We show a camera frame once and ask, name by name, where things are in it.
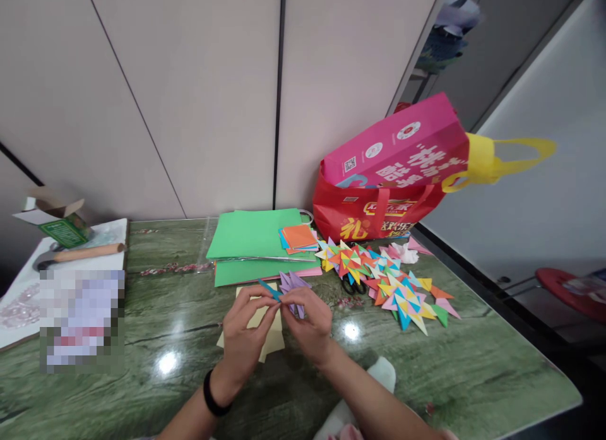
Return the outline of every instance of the table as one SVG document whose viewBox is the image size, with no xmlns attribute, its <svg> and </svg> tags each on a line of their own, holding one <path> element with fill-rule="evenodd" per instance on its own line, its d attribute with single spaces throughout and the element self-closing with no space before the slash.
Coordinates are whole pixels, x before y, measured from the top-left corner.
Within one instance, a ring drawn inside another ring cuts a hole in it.
<svg viewBox="0 0 606 440">
<path fill-rule="evenodd" d="M 235 286 L 214 288 L 208 272 L 146 270 L 196 264 L 207 225 L 131 224 L 122 370 L 41 374 L 38 340 L 0 354 L 1 438 L 131 439 L 162 430 L 222 356 L 217 323 Z M 333 310 L 335 340 L 365 368 L 385 356 L 397 372 L 396 396 L 430 425 L 461 439 L 494 439 L 581 403 L 569 379 L 435 257 L 421 255 L 402 269 L 432 277 L 463 319 L 450 317 L 447 329 L 427 321 L 429 337 L 412 324 L 402 332 L 368 297 L 361 307 L 338 307 L 346 295 L 334 271 L 307 280 Z M 257 367 L 216 438 L 309 439 L 339 400 L 283 334 L 286 349 Z"/>
</svg>

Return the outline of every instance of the scissors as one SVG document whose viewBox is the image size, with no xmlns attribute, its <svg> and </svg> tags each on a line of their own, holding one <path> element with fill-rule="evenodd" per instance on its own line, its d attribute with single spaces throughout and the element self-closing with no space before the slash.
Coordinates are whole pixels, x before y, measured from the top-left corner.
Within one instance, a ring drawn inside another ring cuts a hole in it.
<svg viewBox="0 0 606 440">
<path fill-rule="evenodd" d="M 345 293 L 351 296 L 364 295 L 366 293 L 366 286 L 362 283 L 357 283 L 356 281 L 353 281 L 352 283 L 349 280 L 349 274 L 347 276 L 348 277 L 343 277 L 341 280 L 341 287 L 343 287 Z"/>
</svg>

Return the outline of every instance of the hammer head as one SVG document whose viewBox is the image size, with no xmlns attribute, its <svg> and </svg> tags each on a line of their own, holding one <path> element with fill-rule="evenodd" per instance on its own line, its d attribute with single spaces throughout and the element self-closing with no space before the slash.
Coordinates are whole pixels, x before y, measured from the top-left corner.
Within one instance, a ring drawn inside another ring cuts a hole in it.
<svg viewBox="0 0 606 440">
<path fill-rule="evenodd" d="M 57 255 L 57 251 L 48 251 L 43 254 L 40 254 L 38 258 L 33 262 L 33 269 L 36 271 L 46 270 L 50 265 L 55 262 L 55 255 Z"/>
</svg>

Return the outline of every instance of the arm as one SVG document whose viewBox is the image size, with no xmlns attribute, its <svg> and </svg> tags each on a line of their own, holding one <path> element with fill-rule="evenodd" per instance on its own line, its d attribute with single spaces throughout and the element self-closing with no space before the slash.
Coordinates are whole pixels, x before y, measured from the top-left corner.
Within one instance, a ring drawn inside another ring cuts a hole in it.
<svg viewBox="0 0 606 440">
<path fill-rule="evenodd" d="M 257 328 L 246 328 L 257 309 L 269 307 Z M 261 348 L 280 305 L 260 285 L 245 287 L 223 319 L 223 359 L 210 376 L 210 393 L 219 407 L 229 406 L 240 392 L 261 355 Z M 217 426 L 202 388 L 181 408 L 157 440 L 209 439 Z"/>
<path fill-rule="evenodd" d="M 330 338 L 332 312 L 312 290 L 307 287 L 295 288 L 280 300 L 282 316 L 301 350 L 347 402 L 367 438 L 441 438 Z M 288 304 L 305 306 L 308 319 L 296 319 Z"/>
</svg>

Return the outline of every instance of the red bag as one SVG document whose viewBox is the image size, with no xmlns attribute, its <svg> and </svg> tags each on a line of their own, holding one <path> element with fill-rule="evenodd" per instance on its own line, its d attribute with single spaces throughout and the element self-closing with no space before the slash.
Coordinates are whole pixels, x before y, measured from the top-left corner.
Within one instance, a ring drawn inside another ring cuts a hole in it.
<svg viewBox="0 0 606 440">
<path fill-rule="evenodd" d="M 402 236 L 442 201 L 439 184 L 364 189 L 336 187 L 320 164 L 314 192 L 314 219 L 324 239 L 335 242 Z"/>
</svg>

